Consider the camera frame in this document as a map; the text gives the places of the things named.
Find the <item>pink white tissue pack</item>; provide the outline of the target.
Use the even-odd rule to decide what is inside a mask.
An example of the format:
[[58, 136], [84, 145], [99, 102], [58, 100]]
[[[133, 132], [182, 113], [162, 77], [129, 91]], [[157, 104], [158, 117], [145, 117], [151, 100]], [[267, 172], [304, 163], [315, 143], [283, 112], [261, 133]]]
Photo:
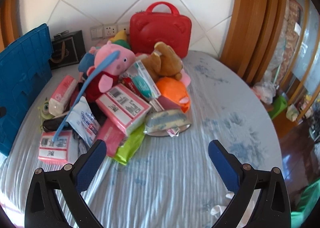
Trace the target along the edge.
[[49, 113], [59, 116], [64, 113], [69, 100], [77, 86], [77, 81], [70, 75], [63, 78], [49, 99]]

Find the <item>orange plush toy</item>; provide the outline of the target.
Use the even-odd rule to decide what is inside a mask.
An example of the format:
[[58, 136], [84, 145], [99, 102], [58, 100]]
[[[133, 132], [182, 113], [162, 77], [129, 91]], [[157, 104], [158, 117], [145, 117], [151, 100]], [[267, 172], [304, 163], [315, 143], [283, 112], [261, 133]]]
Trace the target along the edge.
[[185, 85], [169, 77], [160, 78], [156, 86], [161, 93], [158, 101], [165, 109], [180, 108], [184, 113], [190, 109], [191, 99]]

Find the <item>yellow green plush toy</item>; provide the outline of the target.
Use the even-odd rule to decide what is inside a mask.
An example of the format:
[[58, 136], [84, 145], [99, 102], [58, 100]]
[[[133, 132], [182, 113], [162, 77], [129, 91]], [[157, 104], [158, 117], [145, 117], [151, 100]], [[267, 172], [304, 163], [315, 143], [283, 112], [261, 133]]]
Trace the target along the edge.
[[127, 39], [126, 30], [121, 30], [121, 31], [117, 32], [114, 37], [111, 37], [108, 40], [111, 41], [112, 43], [120, 45], [124, 48], [131, 49], [130, 44]]

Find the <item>pink barcode tissue pack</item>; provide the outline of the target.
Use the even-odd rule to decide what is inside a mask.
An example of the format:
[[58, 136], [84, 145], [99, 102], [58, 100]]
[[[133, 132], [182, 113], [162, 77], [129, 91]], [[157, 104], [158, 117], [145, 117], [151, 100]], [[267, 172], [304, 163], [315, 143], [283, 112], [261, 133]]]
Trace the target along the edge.
[[62, 131], [56, 141], [55, 132], [43, 132], [40, 138], [38, 159], [52, 164], [66, 164], [71, 162], [72, 131]]

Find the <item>white wall socket panel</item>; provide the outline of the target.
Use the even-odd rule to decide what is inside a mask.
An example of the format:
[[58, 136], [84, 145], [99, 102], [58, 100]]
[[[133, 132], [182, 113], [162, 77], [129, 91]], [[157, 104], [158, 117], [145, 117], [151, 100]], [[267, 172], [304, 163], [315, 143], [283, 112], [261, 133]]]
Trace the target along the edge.
[[130, 33], [130, 23], [114, 23], [114, 24], [104, 24], [100, 26], [95, 26], [90, 28], [90, 34], [92, 40], [111, 38], [116, 35], [116, 33], [121, 30], [125, 30], [127, 35]]

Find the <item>white blue wet wipes pack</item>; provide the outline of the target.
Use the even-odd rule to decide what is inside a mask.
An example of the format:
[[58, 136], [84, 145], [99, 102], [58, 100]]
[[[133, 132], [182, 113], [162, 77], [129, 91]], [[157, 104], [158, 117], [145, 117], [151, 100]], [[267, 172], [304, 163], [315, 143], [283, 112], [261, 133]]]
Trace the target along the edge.
[[93, 145], [100, 124], [92, 114], [85, 97], [82, 96], [80, 101], [72, 108], [66, 122], [78, 133], [88, 147]]

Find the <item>lime green wipes pack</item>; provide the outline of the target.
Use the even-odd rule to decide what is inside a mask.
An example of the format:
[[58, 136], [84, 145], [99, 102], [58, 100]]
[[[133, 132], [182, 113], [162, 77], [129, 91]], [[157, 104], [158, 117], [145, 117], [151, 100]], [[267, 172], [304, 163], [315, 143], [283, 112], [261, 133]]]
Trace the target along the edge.
[[120, 145], [113, 159], [126, 166], [129, 160], [135, 155], [136, 151], [140, 148], [142, 141], [145, 138], [145, 124], [139, 126], [135, 131], [133, 131]]

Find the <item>black sock bundle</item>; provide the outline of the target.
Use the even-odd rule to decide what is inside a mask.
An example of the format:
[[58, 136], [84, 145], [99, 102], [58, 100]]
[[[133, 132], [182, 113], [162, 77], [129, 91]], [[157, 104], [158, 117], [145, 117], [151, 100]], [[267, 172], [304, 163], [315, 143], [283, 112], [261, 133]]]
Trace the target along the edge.
[[44, 132], [53, 132], [56, 131], [63, 120], [65, 119], [66, 115], [61, 115], [59, 117], [54, 117], [52, 119], [44, 120], [42, 127]]

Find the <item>red bear carry case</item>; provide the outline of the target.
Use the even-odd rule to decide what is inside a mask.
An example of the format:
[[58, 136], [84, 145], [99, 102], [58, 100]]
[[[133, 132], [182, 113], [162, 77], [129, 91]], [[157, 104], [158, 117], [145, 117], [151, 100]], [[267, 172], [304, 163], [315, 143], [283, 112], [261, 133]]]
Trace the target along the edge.
[[168, 2], [155, 2], [130, 19], [130, 45], [134, 53], [150, 54], [157, 42], [171, 46], [180, 58], [188, 54], [192, 22]]

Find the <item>wooden door frame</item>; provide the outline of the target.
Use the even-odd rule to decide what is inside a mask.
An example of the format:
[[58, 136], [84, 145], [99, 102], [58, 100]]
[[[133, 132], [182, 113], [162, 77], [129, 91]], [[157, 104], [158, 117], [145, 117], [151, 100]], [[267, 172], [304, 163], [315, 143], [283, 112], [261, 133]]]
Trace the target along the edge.
[[284, 21], [286, 0], [235, 0], [220, 61], [243, 81], [261, 81]]

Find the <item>blue plush toy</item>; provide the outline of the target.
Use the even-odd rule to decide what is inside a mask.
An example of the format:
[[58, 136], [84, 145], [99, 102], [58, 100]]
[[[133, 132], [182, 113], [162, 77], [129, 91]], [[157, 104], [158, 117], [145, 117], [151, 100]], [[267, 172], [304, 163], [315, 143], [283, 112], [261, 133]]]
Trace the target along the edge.
[[82, 73], [87, 73], [88, 69], [94, 65], [95, 55], [87, 52], [81, 59], [78, 71]]

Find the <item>black gift box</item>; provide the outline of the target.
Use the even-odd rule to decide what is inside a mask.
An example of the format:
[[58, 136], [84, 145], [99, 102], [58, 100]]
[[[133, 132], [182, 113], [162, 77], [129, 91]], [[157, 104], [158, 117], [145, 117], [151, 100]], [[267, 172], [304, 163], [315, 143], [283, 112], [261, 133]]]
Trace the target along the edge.
[[49, 60], [51, 70], [80, 63], [85, 55], [85, 43], [82, 31], [68, 30], [54, 35], [52, 39], [53, 53]]

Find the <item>Peppa Pig plush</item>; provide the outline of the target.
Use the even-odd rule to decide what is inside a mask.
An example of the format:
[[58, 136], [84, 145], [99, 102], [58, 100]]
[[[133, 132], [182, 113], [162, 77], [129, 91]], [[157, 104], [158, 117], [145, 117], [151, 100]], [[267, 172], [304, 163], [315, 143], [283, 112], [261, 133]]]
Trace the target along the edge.
[[136, 56], [130, 49], [108, 41], [97, 50], [94, 58], [94, 64], [89, 67], [86, 72], [88, 77], [108, 56], [110, 56], [110, 54], [115, 51], [119, 51], [117, 58], [97, 74], [85, 89], [86, 99], [89, 103], [95, 102], [103, 93], [117, 85], [119, 76], [136, 61]]

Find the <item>green one-eyed monster plush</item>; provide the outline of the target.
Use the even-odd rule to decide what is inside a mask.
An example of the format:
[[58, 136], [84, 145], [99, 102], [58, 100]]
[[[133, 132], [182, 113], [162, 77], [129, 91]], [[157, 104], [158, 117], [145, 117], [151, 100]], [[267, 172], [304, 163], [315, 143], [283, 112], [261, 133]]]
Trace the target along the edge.
[[38, 106], [39, 119], [40, 119], [40, 131], [43, 131], [43, 123], [45, 120], [52, 119], [54, 116], [49, 112], [48, 98], [44, 100], [41, 106]]

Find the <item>blue plastic crate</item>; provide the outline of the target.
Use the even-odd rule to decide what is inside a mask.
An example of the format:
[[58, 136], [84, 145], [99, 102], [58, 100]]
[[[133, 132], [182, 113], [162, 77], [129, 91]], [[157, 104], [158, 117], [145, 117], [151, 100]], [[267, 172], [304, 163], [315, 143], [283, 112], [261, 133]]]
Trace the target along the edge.
[[52, 77], [47, 24], [27, 32], [1, 52], [1, 153], [10, 154], [29, 108]]

